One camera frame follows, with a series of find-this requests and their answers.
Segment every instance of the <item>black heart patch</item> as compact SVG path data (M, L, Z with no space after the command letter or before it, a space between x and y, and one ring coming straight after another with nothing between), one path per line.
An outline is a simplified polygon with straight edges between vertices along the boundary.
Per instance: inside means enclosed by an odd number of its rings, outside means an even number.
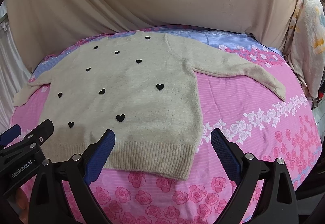
M124 115L124 114L122 114L122 115L117 115L117 116L116 116L116 119L117 119L117 121L122 122L122 121L124 121L124 119L125 119L125 115Z
M164 84L157 84L156 88L160 91L164 88Z

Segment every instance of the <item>screw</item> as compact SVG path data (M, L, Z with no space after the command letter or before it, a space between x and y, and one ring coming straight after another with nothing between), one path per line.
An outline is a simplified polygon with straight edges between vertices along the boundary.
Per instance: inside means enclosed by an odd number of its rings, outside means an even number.
M247 160L253 160L254 159L254 155L250 154L250 153L245 154L245 157L246 157Z
M50 163L50 160L49 159L45 159L45 160L43 160L42 165L46 166L49 163Z
M74 160L74 161L79 161L80 158L81 158L80 154L75 154L74 156L72 156L72 160Z
M278 159L277 159L277 162L278 162L280 165L284 164L284 160L283 160L282 158L278 158Z

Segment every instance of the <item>pink rose print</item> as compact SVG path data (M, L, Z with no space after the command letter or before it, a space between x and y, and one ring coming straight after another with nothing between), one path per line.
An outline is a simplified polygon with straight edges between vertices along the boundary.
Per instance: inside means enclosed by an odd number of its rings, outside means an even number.
M74 217L76 219L80 219L81 218L81 212L80 210L78 209L78 207L72 207L71 208L71 212L72 212L72 215L74 215Z
M295 134L296 137L296 143L299 144L300 143L300 136L298 133Z
M201 204L198 208L198 214L203 219L205 219L211 213L212 213L212 209L210 205Z
M176 220L176 223L177 224L191 224L191 222L189 220L185 220L185 219L181 219L181 218L178 218Z
M280 154L279 147L274 147L273 148L274 158L278 158L279 157L279 154Z
M122 224L135 224L135 217L130 212L124 212L120 215L120 223Z
M218 194L208 193L208 195L205 198L206 204L213 206L215 203L219 201Z
M190 192L188 194L188 197L194 203L198 203L198 202L201 202L202 199L204 199L206 193L207 193L207 191L205 191L204 186L192 185L192 186L190 186Z
M138 191L138 194L135 195L135 200L140 203L140 205L147 205L152 202L151 195L142 190Z
M189 196L186 192L175 191L175 195L173 195L173 201L176 202L177 205L182 205L189 200Z
M169 206L164 209L164 216L168 219L175 220L179 217L179 210L174 206Z
M124 187L117 187L115 196L121 203L126 203L131 200L131 192Z
M282 142L282 132L276 131L275 132L275 139L277 139L277 141L279 141L281 143Z
M208 223L204 221L200 216L196 216L192 221L192 224L208 224Z
M211 188L217 193L221 192L226 185L227 183L223 177L213 177L211 182Z
M301 177L300 177L300 182L301 182L301 183L304 181L305 177L306 177L305 174L302 174L302 175L301 175Z
M254 195L254 198L255 198L256 200L258 200L258 199L260 198L261 191L262 191L261 188L256 189L256 191L255 191L255 195Z
M132 183L134 188L139 188L146 183L146 175L141 172L131 172L129 173L128 180Z
M146 209L146 214L153 218L160 218L161 217L161 209L160 209L160 207L150 205Z
M281 146L281 153L286 154L287 153L287 146L283 143Z
M136 220L136 224L151 224L151 219L147 219L145 216L139 216Z
M298 180L295 180L295 182L294 182L294 189L296 190L297 187L298 187Z
M293 147L296 147L297 146L296 140L294 138L292 138L292 146Z
M292 150L292 153L291 153L291 157L292 159L296 159L296 151L295 150Z
M290 154L289 152L286 153L286 155L285 155L285 159L286 159L287 161L290 161L290 160L291 160L291 154Z
M109 204L109 208L112 212L120 213L123 211L122 205L118 203L116 200L112 200L112 202Z
M169 220L159 218L159 219L157 219L155 224L172 224L172 223Z
M109 218L109 220L116 220L115 212L112 212L109 207L104 207L103 211L105 212L105 214Z
M221 214L221 212L224 210L226 205L227 205L227 201L225 201L224 199L220 200L219 204L215 205L215 207L214 207L216 210L216 213Z
M99 186L96 187L96 192L93 194L100 205L105 205L111 200L108 191L106 189L102 189Z
M285 130L285 135L287 136L288 140L291 141L291 131L286 129Z
M271 157L270 156L263 156L263 159L262 159L263 161L269 161L269 162L272 162L272 159L271 159Z
M156 181L157 187L159 187L164 193L169 192L175 188L175 181L166 177L158 176Z
M294 161L291 161L290 162L290 169L291 170L294 170L295 169L295 162Z

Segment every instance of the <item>beige sweater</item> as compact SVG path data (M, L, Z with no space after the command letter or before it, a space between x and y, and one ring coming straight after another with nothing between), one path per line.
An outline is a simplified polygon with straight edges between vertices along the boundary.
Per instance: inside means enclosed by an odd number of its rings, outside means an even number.
M203 122L194 71L246 75L285 100L285 87L274 76L236 54L189 38L137 31L82 45L26 84L14 104L25 104L51 83L39 122L53 121L54 133L42 145L53 162L82 153L111 129L116 144L105 168L187 179Z

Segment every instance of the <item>bed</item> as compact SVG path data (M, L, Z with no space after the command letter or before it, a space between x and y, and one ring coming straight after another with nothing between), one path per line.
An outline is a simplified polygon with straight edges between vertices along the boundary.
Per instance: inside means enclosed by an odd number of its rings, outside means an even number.
M222 130L229 141L237 143L243 152L252 152L258 159L283 158L297 189L317 162L322 147L310 104L282 54L246 34L184 25L143 31L193 38L258 64L286 86L286 101L281 102L264 86L246 76L216 78L196 73L203 135L189 179L104 169L90 188L109 219L121 224L213 223L236 188L211 146L210 134L214 128ZM83 39L58 56L45 57L29 81L87 42L132 34L134 32L101 34ZM22 128L16 141L37 126L50 89L49 85L42 86L27 104L15 108L10 123ZM258 182L243 221L252 216L262 184ZM22 187L28 197L32 186L33 180L30 180ZM64 183L64 188L74 216L84 222L68 183Z

